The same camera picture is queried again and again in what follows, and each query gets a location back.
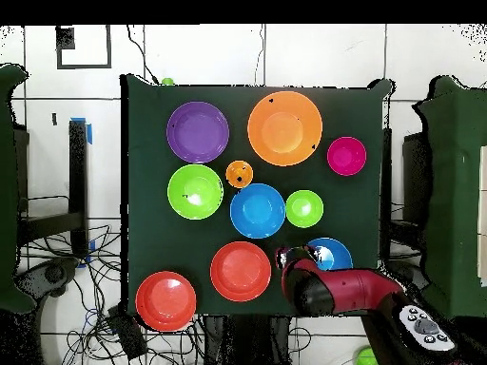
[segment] green ball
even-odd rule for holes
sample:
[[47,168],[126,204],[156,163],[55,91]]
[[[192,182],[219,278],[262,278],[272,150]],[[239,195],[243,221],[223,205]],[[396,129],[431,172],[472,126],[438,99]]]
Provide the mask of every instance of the green ball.
[[224,187],[213,169],[193,163],[174,172],[167,186],[167,198],[180,216],[202,220],[220,207]]
[[163,81],[161,82],[163,86],[174,86],[174,81],[172,78],[165,77],[163,78]]
[[371,347],[360,350],[356,365],[379,365]]

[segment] table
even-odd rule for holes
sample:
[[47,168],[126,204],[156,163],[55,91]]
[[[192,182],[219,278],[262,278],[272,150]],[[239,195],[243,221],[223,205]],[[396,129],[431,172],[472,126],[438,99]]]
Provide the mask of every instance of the table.
[[[142,281],[157,271],[171,270],[185,276],[193,285],[199,314],[291,316],[293,311],[281,290],[281,274],[274,267],[274,252],[282,245],[296,246],[319,237],[343,242],[352,254],[355,267],[377,267],[382,106],[392,91],[390,81],[376,80],[368,88],[350,89],[154,86],[128,74],[121,76],[121,86],[123,175],[126,175],[121,211],[123,234],[128,231],[128,240],[123,240],[122,245],[123,252],[127,246],[128,257],[128,263],[123,266],[122,296],[127,297],[130,315],[136,315],[135,296]],[[262,160],[250,146],[246,132],[248,116],[255,104],[281,90],[307,96],[319,109],[323,122],[316,151],[306,161],[287,167]],[[166,193],[171,175],[186,164],[170,149],[166,124],[178,106],[190,101],[216,106],[230,129],[226,149],[207,164],[224,182],[224,200],[216,213],[202,221],[186,220],[176,214]],[[367,163],[355,176],[339,176],[327,164],[327,148],[340,136],[357,137],[367,149]],[[250,163],[254,169],[253,182],[275,187],[284,200],[299,189],[318,193],[324,202],[323,217],[306,229],[285,221],[274,236],[264,240],[243,237],[229,217],[230,202],[237,189],[224,180],[226,167],[234,160]],[[234,240],[255,243],[273,266],[267,289],[245,303],[220,296],[209,276],[215,253]]]

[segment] magenta bowl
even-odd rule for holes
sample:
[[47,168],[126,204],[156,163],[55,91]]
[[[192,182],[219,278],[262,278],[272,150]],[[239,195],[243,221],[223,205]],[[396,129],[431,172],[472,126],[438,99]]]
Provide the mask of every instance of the magenta bowl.
[[326,159],[330,168],[343,176],[355,175],[363,168],[367,152],[354,137],[339,137],[328,148]]

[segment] orange plate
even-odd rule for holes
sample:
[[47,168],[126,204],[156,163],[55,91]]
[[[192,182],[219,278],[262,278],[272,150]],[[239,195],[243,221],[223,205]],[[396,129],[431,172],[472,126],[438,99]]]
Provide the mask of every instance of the orange plate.
[[321,115],[298,92],[274,92],[255,105],[248,118],[248,140],[263,160],[287,166],[308,158],[321,139]]
[[196,294],[178,273],[158,272],[146,278],[135,297],[142,320],[160,332],[175,332],[187,325],[196,311]]
[[258,297],[270,281],[270,261],[263,250],[237,240],[222,247],[211,261],[213,286],[226,299],[246,302]]
[[234,187],[242,189],[252,182],[252,166],[245,161],[234,161],[226,169],[226,180]]

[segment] black stand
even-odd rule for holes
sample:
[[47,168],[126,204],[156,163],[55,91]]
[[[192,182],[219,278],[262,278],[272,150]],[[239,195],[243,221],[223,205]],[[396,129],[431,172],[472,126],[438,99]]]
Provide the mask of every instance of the black stand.
[[204,317],[205,365],[291,365],[290,317]]
[[[14,130],[19,209],[20,212],[26,212],[28,207],[27,145],[29,134],[21,125],[17,125]],[[41,218],[22,218],[18,224],[17,245],[20,247],[33,240],[70,231],[73,255],[77,258],[84,258],[88,254],[87,207],[86,127],[81,122],[69,122],[68,212]]]

